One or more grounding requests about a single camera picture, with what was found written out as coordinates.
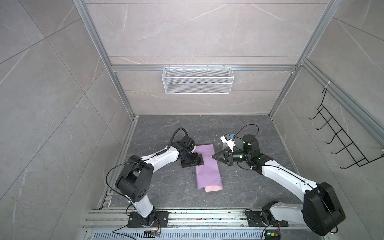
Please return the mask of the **pink wrapping paper sheet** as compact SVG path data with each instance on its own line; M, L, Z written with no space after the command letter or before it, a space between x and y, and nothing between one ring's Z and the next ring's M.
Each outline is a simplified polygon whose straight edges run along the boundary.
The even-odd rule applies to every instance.
M204 165L196 166L196 181L198 190L205 192L221 191L223 187L218 163L212 158L216 153L213 145L201 145L196 147L196 153L202 155Z

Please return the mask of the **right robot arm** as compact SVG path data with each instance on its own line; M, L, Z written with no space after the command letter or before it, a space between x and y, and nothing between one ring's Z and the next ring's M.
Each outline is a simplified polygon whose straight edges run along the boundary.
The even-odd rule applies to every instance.
M240 149L236 147L234 139L235 135L221 136L227 148L212 158L228 166L245 162L250 170L280 184L301 201L300 204L271 201L263 206L260 218L265 226L287 221L306 225L319 236L337 233L338 225L346 219L346 215L330 184L316 183L283 167L261 152L259 141L254 135L243 136Z

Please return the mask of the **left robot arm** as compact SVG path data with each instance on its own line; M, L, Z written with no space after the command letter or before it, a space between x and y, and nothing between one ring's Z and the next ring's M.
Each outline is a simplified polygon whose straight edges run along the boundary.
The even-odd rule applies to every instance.
M154 154L143 157L132 155L117 178L115 186L131 201L143 220L152 222L156 210L150 202L148 191L153 174L167 164L177 161L183 168L203 165L203 157L196 153L195 149L195 141L189 136L184 136L182 140L172 142Z

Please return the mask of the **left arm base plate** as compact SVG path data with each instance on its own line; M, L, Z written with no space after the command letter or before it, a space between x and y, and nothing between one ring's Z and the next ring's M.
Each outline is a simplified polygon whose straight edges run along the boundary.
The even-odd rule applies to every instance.
M169 212L155 211L144 218L137 212L130 212L128 228L155 228L158 225L160 225L160 228L166 228L168 226L169 214Z

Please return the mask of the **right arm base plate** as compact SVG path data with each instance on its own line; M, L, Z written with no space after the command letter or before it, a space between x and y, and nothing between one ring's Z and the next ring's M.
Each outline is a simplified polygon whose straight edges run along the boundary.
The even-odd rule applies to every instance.
M245 210L249 227L288 227L287 221L277 221L268 211Z

